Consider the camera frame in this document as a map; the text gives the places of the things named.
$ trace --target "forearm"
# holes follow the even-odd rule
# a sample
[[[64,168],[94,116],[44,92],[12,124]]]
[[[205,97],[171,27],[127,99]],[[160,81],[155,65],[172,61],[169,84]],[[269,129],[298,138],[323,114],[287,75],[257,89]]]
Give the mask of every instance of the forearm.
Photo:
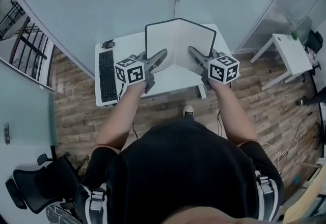
[[[219,102],[219,108],[227,138],[238,145],[256,140],[257,132],[238,99],[228,85],[211,83]]]
[[[105,145],[121,150],[125,145],[129,131],[137,112],[141,88],[130,86],[110,114],[107,122],[100,130],[96,144]]]

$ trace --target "sneaker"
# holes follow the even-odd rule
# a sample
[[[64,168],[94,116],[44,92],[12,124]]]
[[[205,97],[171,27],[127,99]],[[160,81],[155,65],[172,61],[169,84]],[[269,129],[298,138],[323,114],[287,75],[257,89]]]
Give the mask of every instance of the sneaker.
[[[183,109],[183,117],[185,117],[186,115],[194,116],[194,109],[189,104],[187,104]]]

